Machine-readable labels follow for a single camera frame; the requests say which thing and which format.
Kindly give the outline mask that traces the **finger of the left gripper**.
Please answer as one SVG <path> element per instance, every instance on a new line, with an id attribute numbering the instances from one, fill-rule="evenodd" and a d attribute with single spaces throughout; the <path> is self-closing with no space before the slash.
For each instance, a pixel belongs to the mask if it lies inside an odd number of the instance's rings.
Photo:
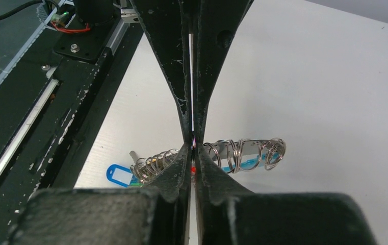
<path id="1" fill-rule="evenodd" d="M 237 29 L 252 1 L 198 1 L 193 31 L 193 126 L 204 142 L 209 102 Z"/>
<path id="2" fill-rule="evenodd" d="M 131 1 L 174 97 L 183 140 L 192 140 L 188 30 L 182 1 Z"/>

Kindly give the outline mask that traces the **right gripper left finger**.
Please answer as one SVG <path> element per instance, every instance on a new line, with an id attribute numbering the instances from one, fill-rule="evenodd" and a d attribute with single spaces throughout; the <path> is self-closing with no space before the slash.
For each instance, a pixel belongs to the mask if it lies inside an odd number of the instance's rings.
<path id="1" fill-rule="evenodd" d="M 191 145 L 142 187 L 36 192 L 8 244 L 187 244 Z"/>

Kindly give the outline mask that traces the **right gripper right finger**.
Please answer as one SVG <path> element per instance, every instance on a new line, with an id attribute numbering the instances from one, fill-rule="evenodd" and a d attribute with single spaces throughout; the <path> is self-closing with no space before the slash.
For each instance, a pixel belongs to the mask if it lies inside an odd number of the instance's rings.
<path id="1" fill-rule="evenodd" d="M 200 244 L 376 244 L 357 203 L 336 192 L 255 193 L 199 145 L 194 151 Z"/>

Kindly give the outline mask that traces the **bunch of coloured tagged keys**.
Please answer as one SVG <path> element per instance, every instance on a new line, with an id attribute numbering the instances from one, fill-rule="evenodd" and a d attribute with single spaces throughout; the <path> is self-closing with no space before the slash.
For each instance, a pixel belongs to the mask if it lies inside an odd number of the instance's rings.
<path id="1" fill-rule="evenodd" d="M 147 158 L 139 158 L 131 151 L 134 163 L 130 167 L 110 165 L 106 170 L 106 178 L 121 187 L 141 187 L 169 167 L 178 153 L 178 149 L 169 149 Z"/>

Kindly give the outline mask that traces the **blue handled metal keyring holder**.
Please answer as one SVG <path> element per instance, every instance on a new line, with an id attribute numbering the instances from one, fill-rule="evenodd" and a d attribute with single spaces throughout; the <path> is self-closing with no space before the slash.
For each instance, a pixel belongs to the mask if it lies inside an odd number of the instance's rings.
<path id="1" fill-rule="evenodd" d="M 258 167 L 270 171 L 283 159 L 286 143 L 280 138 L 218 140 L 203 144 L 212 161 L 224 172 L 249 172 Z"/>

